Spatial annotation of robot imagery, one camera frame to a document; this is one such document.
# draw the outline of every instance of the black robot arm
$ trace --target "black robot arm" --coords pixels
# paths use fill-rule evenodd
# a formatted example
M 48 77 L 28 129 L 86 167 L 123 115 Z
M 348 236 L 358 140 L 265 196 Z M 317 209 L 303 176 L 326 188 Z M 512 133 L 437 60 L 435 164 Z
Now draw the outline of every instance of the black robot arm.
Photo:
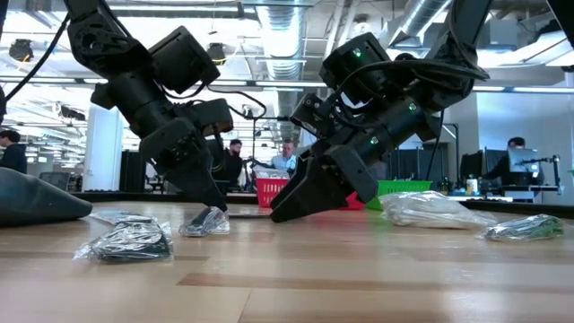
M 172 103 L 167 90 L 197 92 L 220 73 L 196 39 L 179 27 L 149 50 L 121 24 L 104 0 L 65 0 L 74 58 L 108 80 L 97 84 L 91 101 L 117 107 L 142 141 L 140 152 L 159 174 L 195 200 L 223 211 L 227 206 L 211 175 L 213 154 L 233 129 L 224 99 Z
M 400 55 L 391 61 L 370 33 L 336 49 L 321 78 L 335 90 L 326 100 L 306 95 L 291 116 L 317 141 L 301 155 L 289 184 L 272 202 L 275 222 L 347 206 L 357 192 L 366 203 L 377 182 L 368 167 L 412 135 L 439 136 L 433 116 L 467 97 L 474 79 L 488 75 L 477 66 L 476 40 L 492 0 L 454 0 L 447 23 L 424 59 Z M 345 95 L 351 108 L 342 100 Z

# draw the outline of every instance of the red object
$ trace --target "red object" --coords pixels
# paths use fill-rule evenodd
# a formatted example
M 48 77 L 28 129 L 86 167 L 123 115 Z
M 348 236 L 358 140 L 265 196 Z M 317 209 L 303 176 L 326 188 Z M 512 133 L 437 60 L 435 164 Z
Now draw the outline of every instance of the red object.
M 271 207 L 271 201 L 281 192 L 289 182 L 288 179 L 257 179 L 257 202 L 259 207 Z M 347 197 L 349 206 L 339 210 L 362 210 L 365 204 L 357 201 L 357 193 L 352 193 Z

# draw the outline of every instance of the blue shirt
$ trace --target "blue shirt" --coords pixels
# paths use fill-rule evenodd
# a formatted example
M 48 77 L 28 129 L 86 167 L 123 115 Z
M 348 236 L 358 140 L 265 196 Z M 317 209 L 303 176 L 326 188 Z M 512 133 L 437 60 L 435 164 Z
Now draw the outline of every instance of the blue shirt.
M 297 157 L 295 155 L 292 155 L 289 158 L 285 158 L 282 155 L 275 156 L 271 159 L 271 165 L 276 170 L 295 170 L 295 165 L 297 165 Z

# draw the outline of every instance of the wooden table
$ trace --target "wooden table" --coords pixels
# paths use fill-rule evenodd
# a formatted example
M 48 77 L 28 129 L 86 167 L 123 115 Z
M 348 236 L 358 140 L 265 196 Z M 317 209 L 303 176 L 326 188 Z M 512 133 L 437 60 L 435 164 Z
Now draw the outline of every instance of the wooden table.
M 574 242 L 493 243 L 332 212 L 232 233 L 177 234 L 200 205 L 121 203 L 170 221 L 172 262 L 72 261 L 109 229 L 92 218 L 0 230 L 0 322 L 572 322 Z M 253 206 L 232 205 L 257 213 Z

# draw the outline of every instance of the green basket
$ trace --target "green basket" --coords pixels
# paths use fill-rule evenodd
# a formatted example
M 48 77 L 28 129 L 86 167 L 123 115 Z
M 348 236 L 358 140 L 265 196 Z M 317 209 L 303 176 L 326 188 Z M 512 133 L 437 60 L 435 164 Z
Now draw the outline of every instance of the green basket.
M 377 197 L 373 198 L 368 202 L 365 207 L 370 210 L 382 211 L 383 208 L 378 201 L 379 196 L 384 196 L 391 193 L 402 193 L 402 192 L 424 192 L 431 189 L 431 181 L 419 181 L 419 180 L 380 180 L 378 182 L 378 193 Z

